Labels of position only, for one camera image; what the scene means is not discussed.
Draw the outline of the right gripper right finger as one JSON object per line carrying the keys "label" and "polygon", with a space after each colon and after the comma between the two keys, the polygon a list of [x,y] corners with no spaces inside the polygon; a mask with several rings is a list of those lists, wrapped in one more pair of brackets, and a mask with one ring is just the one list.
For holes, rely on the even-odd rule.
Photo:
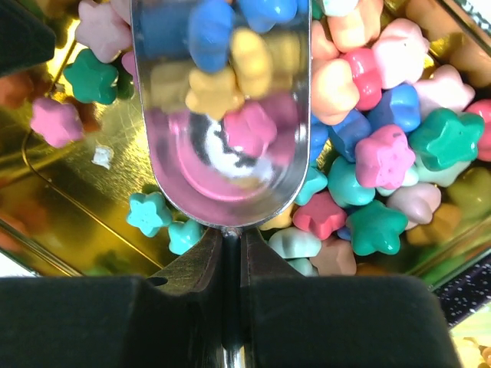
{"label": "right gripper right finger", "polygon": [[458,367],[437,298],[403,275],[305,277],[256,230],[241,239],[253,367]]}

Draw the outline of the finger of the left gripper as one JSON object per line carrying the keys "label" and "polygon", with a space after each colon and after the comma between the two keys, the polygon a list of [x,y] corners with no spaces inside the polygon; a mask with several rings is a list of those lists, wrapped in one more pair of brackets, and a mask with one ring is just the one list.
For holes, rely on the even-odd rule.
{"label": "finger of the left gripper", "polygon": [[55,33],[17,1],[1,1],[1,76],[54,57]]}

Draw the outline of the tin of star candies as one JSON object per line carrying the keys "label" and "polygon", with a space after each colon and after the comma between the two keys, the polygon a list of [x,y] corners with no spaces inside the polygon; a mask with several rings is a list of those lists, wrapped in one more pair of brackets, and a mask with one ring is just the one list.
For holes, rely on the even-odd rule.
{"label": "tin of star candies", "polygon": [[[43,276],[148,276],[187,217],[154,177],[132,1],[21,1],[54,57],[1,79],[1,250]],[[490,272],[490,38],[448,1],[311,4],[310,160],[259,226],[306,276]]]}

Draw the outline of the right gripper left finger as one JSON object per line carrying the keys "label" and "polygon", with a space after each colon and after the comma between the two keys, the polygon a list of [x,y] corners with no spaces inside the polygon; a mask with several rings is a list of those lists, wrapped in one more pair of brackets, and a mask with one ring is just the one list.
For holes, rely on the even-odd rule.
{"label": "right gripper left finger", "polygon": [[221,235],[151,278],[3,278],[3,367],[218,367]]}

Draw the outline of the metal candy scoop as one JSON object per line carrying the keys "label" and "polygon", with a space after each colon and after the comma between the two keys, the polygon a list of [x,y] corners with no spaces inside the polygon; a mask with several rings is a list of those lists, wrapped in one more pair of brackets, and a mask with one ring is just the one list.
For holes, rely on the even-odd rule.
{"label": "metal candy scoop", "polygon": [[133,1],[133,44],[157,185],[172,224],[163,281],[165,367],[260,367],[285,324],[255,302],[301,275],[259,226],[298,196],[310,160],[311,4]]}

